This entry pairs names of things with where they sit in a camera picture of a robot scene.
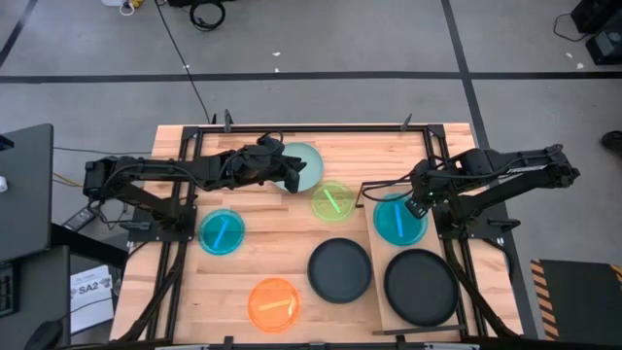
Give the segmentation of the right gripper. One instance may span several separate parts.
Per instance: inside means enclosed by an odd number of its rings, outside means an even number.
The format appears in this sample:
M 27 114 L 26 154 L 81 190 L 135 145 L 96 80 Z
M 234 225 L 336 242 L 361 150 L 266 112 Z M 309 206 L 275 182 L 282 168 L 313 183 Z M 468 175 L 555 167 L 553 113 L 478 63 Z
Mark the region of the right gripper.
M 439 189 L 435 182 L 411 182 L 412 194 L 405 201 L 405 207 L 416 219 L 423 219 L 430 210 L 430 203 L 440 199 Z

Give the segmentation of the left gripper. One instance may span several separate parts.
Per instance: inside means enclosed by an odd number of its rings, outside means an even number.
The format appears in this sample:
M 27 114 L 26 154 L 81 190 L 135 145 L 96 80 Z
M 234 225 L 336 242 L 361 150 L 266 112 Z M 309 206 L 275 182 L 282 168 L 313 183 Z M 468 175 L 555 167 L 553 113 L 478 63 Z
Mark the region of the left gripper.
M 284 144 L 274 138 L 263 138 L 256 144 L 246 145 L 225 161 L 224 178 L 230 187 L 284 181 L 289 193 L 297 193 L 299 172 L 307 163 L 301 158 L 285 159 L 284 150 Z

